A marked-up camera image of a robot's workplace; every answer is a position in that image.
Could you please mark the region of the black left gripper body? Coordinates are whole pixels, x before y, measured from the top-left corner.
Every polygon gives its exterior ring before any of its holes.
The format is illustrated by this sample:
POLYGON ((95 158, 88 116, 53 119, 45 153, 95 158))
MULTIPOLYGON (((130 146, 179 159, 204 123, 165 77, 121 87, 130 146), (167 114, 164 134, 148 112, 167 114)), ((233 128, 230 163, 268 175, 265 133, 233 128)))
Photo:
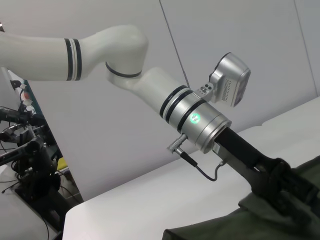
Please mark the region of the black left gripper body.
POLYGON ((217 155, 250 184, 253 193, 276 195, 281 191, 280 175, 289 169, 284 160, 264 155, 229 127, 214 141, 219 145, 217 155))

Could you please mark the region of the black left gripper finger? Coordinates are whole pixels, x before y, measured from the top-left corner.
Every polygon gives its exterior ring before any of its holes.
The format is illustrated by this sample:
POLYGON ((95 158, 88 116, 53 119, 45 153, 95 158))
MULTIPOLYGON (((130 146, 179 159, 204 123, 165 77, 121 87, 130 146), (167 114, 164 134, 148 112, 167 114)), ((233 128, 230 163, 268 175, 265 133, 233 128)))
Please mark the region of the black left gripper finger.
POLYGON ((315 198, 318 188, 291 169, 282 173, 282 188, 297 198, 315 198))
POLYGON ((296 197, 283 189, 282 182, 268 183, 268 202, 274 208, 292 208, 295 205, 309 205, 309 197, 296 197))

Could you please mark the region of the dark green shirt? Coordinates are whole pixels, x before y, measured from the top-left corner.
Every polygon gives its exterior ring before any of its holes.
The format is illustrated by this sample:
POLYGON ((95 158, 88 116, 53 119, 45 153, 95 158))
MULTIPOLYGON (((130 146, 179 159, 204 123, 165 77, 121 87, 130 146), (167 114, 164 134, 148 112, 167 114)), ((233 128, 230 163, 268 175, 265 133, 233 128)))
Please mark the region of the dark green shirt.
POLYGON ((320 240, 320 217, 298 200, 293 202, 308 213, 309 225, 294 224, 290 218, 281 216, 264 200, 250 193, 230 214, 166 229, 161 240, 320 240))

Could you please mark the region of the yellow tag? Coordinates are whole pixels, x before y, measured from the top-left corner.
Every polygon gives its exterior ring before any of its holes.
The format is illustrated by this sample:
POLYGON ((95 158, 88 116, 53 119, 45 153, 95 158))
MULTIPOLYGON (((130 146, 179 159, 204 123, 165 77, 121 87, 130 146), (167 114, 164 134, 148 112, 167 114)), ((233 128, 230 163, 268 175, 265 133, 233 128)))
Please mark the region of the yellow tag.
POLYGON ((57 161, 57 170, 61 171, 64 170, 68 167, 67 162, 65 161, 64 157, 61 157, 58 161, 57 161))

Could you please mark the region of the teal metal frame post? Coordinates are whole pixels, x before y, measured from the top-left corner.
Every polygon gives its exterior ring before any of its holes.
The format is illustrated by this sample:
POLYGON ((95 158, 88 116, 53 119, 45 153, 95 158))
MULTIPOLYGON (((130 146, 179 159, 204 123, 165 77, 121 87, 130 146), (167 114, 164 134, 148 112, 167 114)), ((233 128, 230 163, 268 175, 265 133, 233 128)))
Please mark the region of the teal metal frame post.
MULTIPOLYGON (((43 114, 42 110, 40 108, 40 105, 34 95, 34 103, 33 106, 35 108, 35 113, 36 114, 43 114)), ((80 204, 83 202, 82 196, 79 192, 79 189, 73 179, 73 176, 70 172, 70 170, 61 170, 58 171, 59 175, 61 176, 61 184, 60 184, 60 192, 62 193, 62 195, 66 198, 73 198, 74 202, 77 202, 77 204, 80 204)))

